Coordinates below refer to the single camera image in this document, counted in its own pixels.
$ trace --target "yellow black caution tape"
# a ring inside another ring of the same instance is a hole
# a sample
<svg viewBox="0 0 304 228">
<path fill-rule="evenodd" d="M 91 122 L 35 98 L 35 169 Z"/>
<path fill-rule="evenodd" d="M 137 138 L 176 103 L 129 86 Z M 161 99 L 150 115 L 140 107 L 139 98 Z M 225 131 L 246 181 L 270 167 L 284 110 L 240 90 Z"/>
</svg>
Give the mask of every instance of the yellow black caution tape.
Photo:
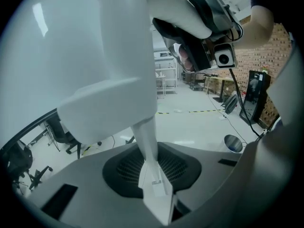
<svg viewBox="0 0 304 228">
<path fill-rule="evenodd" d="M 189 113 L 197 113 L 197 112 L 216 112 L 217 110 L 209 110 L 209 111 L 192 111 Z"/>
<path fill-rule="evenodd" d="M 92 145 L 89 145 L 89 146 L 85 149 L 85 151 L 82 153 L 82 155 L 84 155 L 84 154 L 88 151 L 88 149 L 91 148 L 91 147 L 92 147 Z"/>
</svg>

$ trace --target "wooden table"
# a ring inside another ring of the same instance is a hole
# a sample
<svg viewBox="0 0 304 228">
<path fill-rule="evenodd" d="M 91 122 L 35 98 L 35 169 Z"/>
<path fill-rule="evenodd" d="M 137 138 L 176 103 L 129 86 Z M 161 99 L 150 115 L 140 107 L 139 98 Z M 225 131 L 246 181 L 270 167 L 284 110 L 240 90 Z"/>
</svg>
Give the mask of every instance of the wooden table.
<svg viewBox="0 0 304 228">
<path fill-rule="evenodd" d="M 205 76 L 205 78 L 214 78 L 214 79 L 222 81 L 222 86 L 221 86 L 221 89 L 220 89 L 219 97 L 213 97 L 213 99 L 215 99 L 217 102 L 222 103 L 223 102 L 223 98 L 222 97 L 223 97 L 223 91 L 224 91 L 225 81 L 232 81 L 233 82 L 233 79 L 232 78 L 221 78 L 221 77 L 208 77 L 208 76 Z M 208 91 L 209 91 L 209 81 L 210 80 L 208 79 L 207 94 L 208 94 Z"/>
</svg>

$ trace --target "table leg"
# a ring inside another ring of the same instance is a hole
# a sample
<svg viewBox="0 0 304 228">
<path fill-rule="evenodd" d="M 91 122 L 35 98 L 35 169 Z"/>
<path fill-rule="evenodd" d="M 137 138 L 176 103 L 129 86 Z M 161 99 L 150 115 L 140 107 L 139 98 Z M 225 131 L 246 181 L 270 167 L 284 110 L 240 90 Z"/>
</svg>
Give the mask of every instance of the table leg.
<svg viewBox="0 0 304 228">
<path fill-rule="evenodd" d="M 210 81 L 210 78 L 208 78 L 208 84 L 207 84 L 207 94 L 209 94 L 209 81 Z"/>
<path fill-rule="evenodd" d="M 57 145 L 57 142 L 55 141 L 54 136 L 53 136 L 52 132 L 49 129 L 49 126 L 46 124 L 46 122 L 43 122 L 43 124 L 44 124 L 44 126 L 45 126 L 45 128 L 47 130 L 47 133 L 48 133 L 50 139 L 52 140 L 53 144 L 55 145 L 56 149 L 60 152 L 60 150 L 58 148 L 58 145 Z"/>
<path fill-rule="evenodd" d="M 224 84 L 225 84 L 225 81 L 222 80 L 222 86 L 221 86 L 221 89 L 220 89 L 219 97 L 213 97 L 213 99 L 216 100 L 216 101 L 219 102 L 219 103 L 222 103 L 222 102 L 223 102 Z"/>
</svg>

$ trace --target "black cable on floor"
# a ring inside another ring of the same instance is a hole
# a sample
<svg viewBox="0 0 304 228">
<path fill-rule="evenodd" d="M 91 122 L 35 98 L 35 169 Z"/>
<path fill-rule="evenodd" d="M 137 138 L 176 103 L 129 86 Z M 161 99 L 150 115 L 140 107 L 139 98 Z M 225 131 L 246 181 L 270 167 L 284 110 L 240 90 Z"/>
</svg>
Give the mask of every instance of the black cable on floor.
<svg viewBox="0 0 304 228">
<path fill-rule="evenodd" d="M 260 136 L 258 136 L 258 138 L 255 141 L 260 140 L 263 136 L 264 136 L 264 133 L 262 133 Z"/>
<path fill-rule="evenodd" d="M 113 138 L 113 140 L 114 140 L 114 143 L 113 143 L 113 147 L 112 147 L 112 148 L 114 148 L 114 145 L 115 145 L 115 138 L 113 137 L 113 135 L 112 135 L 112 138 Z"/>
<path fill-rule="evenodd" d="M 253 127 L 252 127 L 252 125 L 251 125 L 251 122 L 250 122 L 250 120 L 249 120 L 249 118 L 248 118 L 248 116 L 247 116 L 247 113 L 246 113 L 246 111 L 245 111 L 244 104 L 243 104 L 243 101 L 242 101 L 241 92 L 240 92 L 240 90 L 239 90 L 239 88 L 238 88 L 237 80 L 236 80 L 236 78 L 235 78 L 235 76 L 234 76 L 234 73 L 233 73 L 233 71 L 232 71 L 231 68 L 229 69 L 229 72 L 230 72 L 230 74 L 231 74 L 231 76 L 232 76 L 232 79 L 233 79 L 235 85 L 236 85 L 238 101 L 239 101 L 239 104 L 240 104 L 240 106 L 241 106 L 241 109 L 242 109 L 242 111 L 243 111 L 245 117 L 246 117 L 247 120 L 248 120 L 249 126 L 250 126 L 251 130 L 252 130 L 258 137 L 260 137 L 260 135 L 253 129 Z"/>
<path fill-rule="evenodd" d="M 132 143 L 134 141 L 134 139 L 135 139 L 135 137 L 132 136 L 132 138 L 129 141 L 126 141 L 125 144 Z"/>
<path fill-rule="evenodd" d="M 241 139 L 244 140 L 245 143 L 247 144 L 246 140 L 238 133 L 238 131 L 237 131 L 237 130 L 235 129 L 235 127 L 232 125 L 232 123 L 231 123 L 231 121 L 229 120 L 229 118 L 226 117 L 222 112 L 220 112 L 214 104 L 213 104 L 213 106 L 214 106 L 214 108 L 215 108 L 221 115 L 223 115 L 223 117 L 225 117 L 225 118 L 228 120 L 228 122 L 230 123 L 231 127 L 233 127 L 233 129 L 237 132 L 237 134 L 241 137 Z"/>
</svg>

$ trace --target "black cable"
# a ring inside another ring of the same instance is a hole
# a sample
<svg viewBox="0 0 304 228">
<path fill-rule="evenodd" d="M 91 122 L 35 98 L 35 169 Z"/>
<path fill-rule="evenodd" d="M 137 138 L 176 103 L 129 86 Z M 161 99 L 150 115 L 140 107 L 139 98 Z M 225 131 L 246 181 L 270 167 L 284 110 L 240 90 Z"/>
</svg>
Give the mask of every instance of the black cable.
<svg viewBox="0 0 304 228">
<path fill-rule="evenodd" d="M 232 123 L 231 123 L 231 121 L 229 120 L 229 118 L 226 117 L 222 112 L 220 112 L 214 104 L 213 104 L 213 106 L 214 106 L 214 108 L 215 108 L 221 115 L 223 115 L 223 117 L 225 117 L 225 118 L 228 120 L 228 122 L 230 123 L 231 127 L 233 127 L 233 129 L 237 132 L 237 134 L 241 137 L 241 139 L 244 140 L 245 143 L 247 144 L 246 140 L 238 133 L 238 131 L 237 131 L 237 130 L 235 129 L 235 127 L 232 125 Z"/>
<path fill-rule="evenodd" d="M 255 142 L 258 141 L 259 139 L 261 139 L 263 136 L 264 136 L 264 133 L 262 133 L 260 136 L 258 136 L 258 138 L 255 140 Z"/>
<path fill-rule="evenodd" d="M 247 116 L 247 113 L 246 113 L 246 111 L 245 111 L 244 104 L 243 104 L 243 101 L 242 101 L 241 92 L 240 92 L 240 90 L 239 90 L 239 88 L 238 88 L 237 80 L 236 80 L 236 78 L 235 78 L 235 76 L 234 76 L 234 73 L 233 73 L 233 71 L 232 71 L 231 68 L 229 69 L 229 72 L 230 72 L 230 74 L 231 74 L 231 76 L 232 76 L 232 79 L 233 79 L 235 85 L 236 85 L 238 101 L 239 101 L 239 104 L 240 104 L 240 106 L 241 106 L 241 109 L 242 109 L 242 111 L 243 111 L 245 117 L 246 117 L 247 120 L 248 120 L 249 126 L 250 126 L 251 130 L 252 130 L 258 137 L 260 137 L 260 135 L 253 129 L 253 127 L 252 127 L 252 125 L 251 125 L 251 122 L 250 122 L 250 120 L 249 120 L 249 118 L 248 118 L 248 116 Z"/>
<path fill-rule="evenodd" d="M 242 34 L 240 35 L 239 39 L 241 39 L 244 35 L 244 30 L 243 28 L 237 23 L 237 26 L 242 30 Z"/>
<path fill-rule="evenodd" d="M 129 141 L 126 141 L 125 144 L 132 143 L 134 141 L 134 139 L 135 139 L 135 137 L 132 136 L 132 138 Z"/>
<path fill-rule="evenodd" d="M 279 114 L 277 114 L 277 115 L 275 116 L 275 119 L 271 122 L 271 124 L 269 125 L 269 127 L 267 127 L 267 132 L 269 132 L 270 129 L 272 129 L 272 127 L 275 125 L 275 123 L 276 123 L 277 119 L 279 119 L 279 117 L 280 117 Z"/>
<path fill-rule="evenodd" d="M 112 148 L 114 148 L 114 145 L 115 145 L 115 138 L 113 137 L 113 135 L 112 135 L 112 138 L 113 138 L 113 140 L 114 140 L 114 143 L 113 143 L 113 147 L 112 147 Z"/>
<path fill-rule="evenodd" d="M 230 33 L 231 33 L 232 39 L 230 39 L 228 35 L 226 35 L 226 36 L 227 36 L 227 38 L 228 38 L 229 40 L 234 41 L 234 37 L 233 37 L 233 33 L 232 33 L 232 30 L 231 30 L 231 29 L 230 29 Z"/>
</svg>

